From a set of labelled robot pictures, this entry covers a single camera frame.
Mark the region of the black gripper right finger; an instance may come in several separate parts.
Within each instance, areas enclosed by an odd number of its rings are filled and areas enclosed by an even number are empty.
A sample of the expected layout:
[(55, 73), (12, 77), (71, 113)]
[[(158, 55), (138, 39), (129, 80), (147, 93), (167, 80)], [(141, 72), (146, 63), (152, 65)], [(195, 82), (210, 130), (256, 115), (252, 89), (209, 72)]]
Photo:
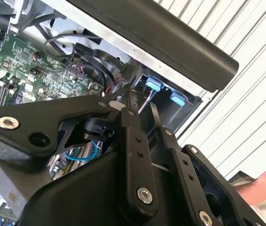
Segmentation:
[(151, 134), (157, 141), (151, 159), (169, 170), (179, 216), (187, 214), (185, 225), (266, 225), (197, 147), (178, 145), (173, 132), (162, 125), (154, 103), (150, 103), (150, 114)]

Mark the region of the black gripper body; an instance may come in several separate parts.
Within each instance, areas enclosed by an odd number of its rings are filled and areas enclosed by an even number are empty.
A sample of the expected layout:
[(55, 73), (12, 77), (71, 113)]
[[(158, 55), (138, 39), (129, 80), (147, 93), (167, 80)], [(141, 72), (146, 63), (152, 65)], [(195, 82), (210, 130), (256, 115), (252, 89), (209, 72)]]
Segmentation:
[(111, 152), (39, 189), (20, 226), (187, 226), (172, 175), (148, 152)]

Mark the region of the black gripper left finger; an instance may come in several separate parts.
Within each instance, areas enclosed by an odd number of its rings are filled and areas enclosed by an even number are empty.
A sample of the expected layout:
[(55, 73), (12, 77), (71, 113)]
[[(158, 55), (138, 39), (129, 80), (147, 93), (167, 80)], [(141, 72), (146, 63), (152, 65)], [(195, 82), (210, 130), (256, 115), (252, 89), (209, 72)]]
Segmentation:
[(146, 135), (141, 131), (136, 94), (126, 104), (96, 95), (0, 107), (0, 195), (13, 211), (51, 179), (52, 156), (89, 141), (101, 141), (120, 157), (121, 203), (136, 201), (140, 187), (156, 194)]

